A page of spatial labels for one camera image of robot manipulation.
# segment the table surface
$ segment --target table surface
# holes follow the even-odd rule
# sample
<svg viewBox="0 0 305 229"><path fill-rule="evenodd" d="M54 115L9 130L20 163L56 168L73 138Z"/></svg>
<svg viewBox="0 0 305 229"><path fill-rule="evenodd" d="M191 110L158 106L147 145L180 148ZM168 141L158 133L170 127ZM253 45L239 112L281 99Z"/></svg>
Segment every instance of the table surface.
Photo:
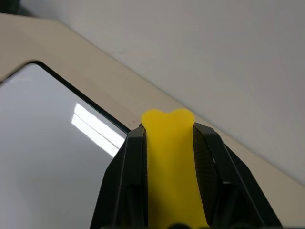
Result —
<svg viewBox="0 0 305 229"><path fill-rule="evenodd" d="M147 109L182 104L58 21L0 14L0 79L30 60L56 71L130 129ZM284 226L305 226L305 187L206 120L247 164Z"/></svg>

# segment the yellow foam block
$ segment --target yellow foam block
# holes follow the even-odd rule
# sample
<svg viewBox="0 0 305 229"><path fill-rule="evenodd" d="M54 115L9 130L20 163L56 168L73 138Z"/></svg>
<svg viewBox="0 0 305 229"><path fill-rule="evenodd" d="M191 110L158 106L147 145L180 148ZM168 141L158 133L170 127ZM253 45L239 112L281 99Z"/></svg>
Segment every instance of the yellow foam block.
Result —
<svg viewBox="0 0 305 229"><path fill-rule="evenodd" d="M195 172L194 121L187 109L171 113L153 109L142 115L147 136L149 227L208 226Z"/></svg>

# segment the black plastic jaw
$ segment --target black plastic jaw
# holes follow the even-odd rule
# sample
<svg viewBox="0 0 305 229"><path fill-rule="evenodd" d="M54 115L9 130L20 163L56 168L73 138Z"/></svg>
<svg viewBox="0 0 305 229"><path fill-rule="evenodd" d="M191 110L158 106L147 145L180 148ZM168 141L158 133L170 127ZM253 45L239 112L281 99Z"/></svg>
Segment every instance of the black plastic jaw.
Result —
<svg viewBox="0 0 305 229"><path fill-rule="evenodd" d="M193 146L204 213L212 228L281 226L248 167L212 128L195 123Z"/></svg>
<svg viewBox="0 0 305 229"><path fill-rule="evenodd" d="M146 133L140 126L129 132L108 166L90 229L102 226L147 226Z"/></svg>

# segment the white wall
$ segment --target white wall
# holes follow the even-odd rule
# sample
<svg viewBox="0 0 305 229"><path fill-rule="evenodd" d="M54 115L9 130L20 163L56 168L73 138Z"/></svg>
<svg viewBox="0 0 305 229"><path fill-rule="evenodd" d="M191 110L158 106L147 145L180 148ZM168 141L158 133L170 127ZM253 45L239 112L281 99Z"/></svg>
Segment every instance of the white wall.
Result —
<svg viewBox="0 0 305 229"><path fill-rule="evenodd" d="M305 1L21 2L305 184Z"/></svg>

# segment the tablet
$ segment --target tablet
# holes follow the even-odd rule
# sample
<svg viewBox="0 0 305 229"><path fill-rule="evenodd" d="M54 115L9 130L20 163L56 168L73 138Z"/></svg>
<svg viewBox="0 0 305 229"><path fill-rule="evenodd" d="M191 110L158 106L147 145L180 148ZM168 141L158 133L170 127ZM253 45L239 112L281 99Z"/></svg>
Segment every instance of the tablet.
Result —
<svg viewBox="0 0 305 229"><path fill-rule="evenodd" d="M41 62L0 84L0 228L89 228L128 129Z"/></svg>

